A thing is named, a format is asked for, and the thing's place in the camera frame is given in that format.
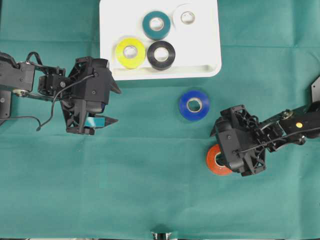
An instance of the blue tape roll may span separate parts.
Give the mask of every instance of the blue tape roll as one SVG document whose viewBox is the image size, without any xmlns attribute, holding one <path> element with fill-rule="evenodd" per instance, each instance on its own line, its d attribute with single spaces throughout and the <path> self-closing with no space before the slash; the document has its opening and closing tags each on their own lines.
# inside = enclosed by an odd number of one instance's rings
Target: blue tape roll
<svg viewBox="0 0 320 240">
<path fill-rule="evenodd" d="M 159 18 L 163 21 L 163 26 L 160 30 L 153 30 L 150 27 L 150 21 L 156 18 Z M 168 35 L 171 28 L 170 18 L 162 11 L 152 11 L 144 17 L 142 28 L 148 38 L 156 41 L 164 39 Z"/>
<path fill-rule="evenodd" d="M 200 105 L 200 109 L 198 111 L 192 111 L 188 107 L 188 103 L 190 101 L 197 101 Z M 208 96 L 197 90 L 188 91 L 182 97 L 179 101 L 179 110 L 181 115 L 189 120 L 189 121 L 198 121 L 200 119 L 203 119 L 210 110 L 210 102 Z"/>
</svg>

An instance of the white tape roll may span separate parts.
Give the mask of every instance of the white tape roll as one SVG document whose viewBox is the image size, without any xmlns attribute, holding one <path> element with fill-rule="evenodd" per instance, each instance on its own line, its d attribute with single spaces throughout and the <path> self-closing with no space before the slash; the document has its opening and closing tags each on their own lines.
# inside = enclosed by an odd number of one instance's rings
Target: white tape roll
<svg viewBox="0 0 320 240">
<path fill-rule="evenodd" d="M 177 31 L 190 31 L 197 28 L 201 17 L 200 7 L 187 3 L 178 6 L 173 13 L 173 24 Z"/>
</svg>

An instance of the green cloth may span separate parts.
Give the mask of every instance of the green cloth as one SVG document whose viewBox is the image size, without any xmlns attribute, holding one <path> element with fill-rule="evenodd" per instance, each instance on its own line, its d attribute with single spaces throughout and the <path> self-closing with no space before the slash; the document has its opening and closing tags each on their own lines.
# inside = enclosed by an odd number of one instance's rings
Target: green cloth
<svg viewBox="0 0 320 240">
<path fill-rule="evenodd" d="M 216 176 L 205 162 L 221 110 L 245 104 L 264 120 L 310 101 L 320 74 L 320 1 L 218 4 L 217 76 L 119 81 L 122 94 L 111 93 L 104 112 L 119 122 L 95 136 L 66 133 L 59 104 L 40 132 L 29 119 L 0 127 L 1 237 L 320 237 L 319 140 L 267 153 L 267 170 L 255 176 Z M 99 56 L 99 1 L 3 0 L 0 51 L 17 61 L 37 51 L 69 72 L 75 58 Z M 198 122 L 178 109 L 191 89 L 210 98 Z M 13 97 L 12 116 L 44 121 L 49 111 L 49 102 Z"/>
</svg>

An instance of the white plastic tray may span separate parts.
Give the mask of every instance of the white plastic tray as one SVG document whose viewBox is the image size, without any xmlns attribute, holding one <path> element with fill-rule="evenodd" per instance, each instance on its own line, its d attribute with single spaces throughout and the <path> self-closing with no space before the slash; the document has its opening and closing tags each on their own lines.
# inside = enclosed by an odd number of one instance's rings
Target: white plastic tray
<svg viewBox="0 0 320 240">
<path fill-rule="evenodd" d="M 197 7 L 195 22 L 187 29 L 173 21 L 174 11 L 183 4 Z M 171 20 L 163 40 L 175 48 L 175 61 L 169 69 L 159 71 L 146 57 L 138 68 L 126 69 L 117 61 L 116 46 L 126 37 L 138 38 L 146 49 L 154 43 L 142 28 L 144 16 L 152 11 L 162 11 Z M 115 80 L 212 77 L 222 66 L 217 0 L 101 0 L 100 57 L 110 61 Z"/>
</svg>

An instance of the red tape roll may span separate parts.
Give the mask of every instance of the red tape roll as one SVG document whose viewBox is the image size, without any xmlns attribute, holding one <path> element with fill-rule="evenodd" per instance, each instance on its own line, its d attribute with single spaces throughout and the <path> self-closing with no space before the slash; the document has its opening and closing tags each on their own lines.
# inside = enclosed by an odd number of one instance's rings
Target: red tape roll
<svg viewBox="0 0 320 240">
<path fill-rule="evenodd" d="M 217 156 L 221 154 L 219 144 L 211 147 L 206 155 L 206 164 L 211 172 L 219 176 L 227 176 L 232 173 L 232 171 L 226 166 L 220 166 L 217 163 Z"/>
</svg>

